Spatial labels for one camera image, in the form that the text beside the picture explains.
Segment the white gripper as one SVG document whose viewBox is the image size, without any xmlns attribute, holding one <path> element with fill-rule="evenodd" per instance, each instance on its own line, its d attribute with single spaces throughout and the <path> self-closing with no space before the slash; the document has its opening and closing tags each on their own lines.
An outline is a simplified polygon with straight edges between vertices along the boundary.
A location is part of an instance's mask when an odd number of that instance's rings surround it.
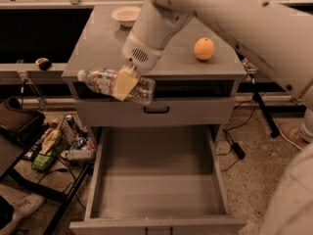
<svg viewBox="0 0 313 235">
<path fill-rule="evenodd" d="M 149 47 L 133 32 L 130 32 L 122 47 L 122 55 L 125 62 L 132 67 L 123 66 L 118 72 L 112 93 L 113 97 L 124 101 L 138 83 L 139 73 L 151 71 L 156 66 L 161 54 L 161 50 Z"/>
</svg>

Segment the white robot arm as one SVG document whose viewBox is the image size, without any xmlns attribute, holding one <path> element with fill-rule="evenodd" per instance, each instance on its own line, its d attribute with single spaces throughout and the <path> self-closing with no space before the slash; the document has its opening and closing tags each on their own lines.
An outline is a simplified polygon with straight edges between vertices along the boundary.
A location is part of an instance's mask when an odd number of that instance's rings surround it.
<svg viewBox="0 0 313 235">
<path fill-rule="evenodd" d="M 260 235 L 313 235 L 313 16 L 268 0 L 148 0 L 123 46 L 124 62 L 150 71 L 191 18 L 305 106 L 300 135 L 309 144 L 285 169 Z"/>
</svg>

